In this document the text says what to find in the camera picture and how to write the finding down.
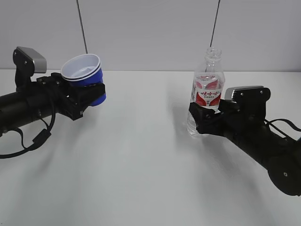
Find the plastic cup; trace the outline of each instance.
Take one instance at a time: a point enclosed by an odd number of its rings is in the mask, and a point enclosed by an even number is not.
[[[83,87],[95,83],[103,83],[101,61],[97,55],[83,54],[67,61],[61,69],[62,77],[72,86]],[[100,105],[106,99],[106,94],[91,103]]]

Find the clear plastic bottle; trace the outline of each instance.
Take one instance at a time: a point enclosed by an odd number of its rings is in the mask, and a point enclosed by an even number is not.
[[[210,47],[207,49],[205,62],[194,72],[190,102],[196,102],[202,107],[218,110],[222,88],[225,83],[221,66],[222,51]],[[197,137],[196,123],[188,112],[187,130],[190,135]]]

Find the white table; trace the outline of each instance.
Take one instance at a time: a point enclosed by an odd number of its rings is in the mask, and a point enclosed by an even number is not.
[[[301,126],[301,73],[225,75],[226,88],[269,87],[267,119]],[[57,116],[42,148],[0,160],[0,226],[300,225],[301,198],[281,193],[244,152],[222,137],[188,136],[192,78],[104,72],[101,106],[74,122]],[[0,81],[0,95],[15,91],[14,70]],[[42,127],[23,127],[25,144]],[[17,133],[0,138],[1,153],[20,148]]]

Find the black robotic arm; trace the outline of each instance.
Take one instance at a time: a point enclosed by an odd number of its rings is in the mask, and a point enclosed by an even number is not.
[[[229,88],[219,113],[196,103],[190,104],[189,111],[200,134],[226,137],[263,166],[279,190],[300,196],[301,141],[279,130],[274,121],[265,120],[269,98],[270,90],[262,86]],[[279,120],[301,131],[289,120]],[[272,132],[270,126],[284,137]]]
[[[105,93],[105,86],[96,83],[85,87],[73,87],[60,73],[52,73],[31,81],[34,73],[46,73],[46,59],[31,48],[17,47],[13,53],[16,65],[16,92],[0,97],[0,136],[8,131],[21,135],[23,150],[12,154],[0,154],[0,159],[12,158],[41,147],[50,137],[55,122],[55,114],[60,113],[72,120],[83,117],[90,104]],[[51,116],[48,125],[43,118]],[[46,124],[25,147],[23,133],[19,127],[36,120]]]

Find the black cable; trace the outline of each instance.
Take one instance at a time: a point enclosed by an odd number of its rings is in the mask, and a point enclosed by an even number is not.
[[[293,124],[291,121],[289,121],[288,119],[274,119],[272,121],[268,121],[268,120],[264,120],[267,124],[267,126],[271,126],[273,127],[275,130],[277,130],[279,133],[281,133],[283,136],[291,138],[289,135],[287,135],[286,133],[284,133],[282,130],[280,130],[278,127],[276,127],[273,123],[276,121],[283,121],[285,123],[287,123],[293,130],[301,132],[301,129],[298,128],[295,124]]]
[[[210,42],[210,47],[212,47],[212,42],[213,42],[213,37],[214,37],[214,32],[215,32],[215,26],[216,26],[216,21],[217,21],[218,10],[220,9],[220,3],[221,3],[221,0],[219,0],[218,4],[217,4],[217,9],[216,9],[216,14],[215,14],[215,21],[214,21],[214,25],[213,25],[213,31],[212,31],[211,42]]]
[[[53,100],[51,98],[51,95],[48,93],[47,89],[43,89],[46,93],[46,95],[48,96],[49,98],[49,102],[50,102],[50,105],[51,105],[51,121],[50,121],[50,125],[48,125],[41,117],[39,117],[39,119],[41,119],[46,127],[47,127],[47,132],[48,132],[48,136],[44,139],[42,139],[42,142],[40,140],[37,140],[37,142],[34,142],[32,145],[30,145],[29,147],[25,147],[24,145],[24,134],[22,132],[22,130],[20,128],[14,128],[14,129],[11,129],[9,131],[15,131],[17,133],[20,134],[21,136],[21,144],[22,144],[22,147],[24,148],[23,150],[19,151],[19,152],[16,152],[16,153],[11,153],[11,154],[0,154],[0,159],[9,159],[9,158],[14,158],[14,157],[18,157],[22,154],[25,154],[29,151],[33,151],[33,150],[36,150],[38,149],[39,147],[41,147],[45,141],[48,139],[48,137],[51,135],[50,131],[51,129],[53,128],[53,125],[55,123],[55,105],[53,103]],[[44,132],[43,130],[35,137],[35,139],[42,133]]]

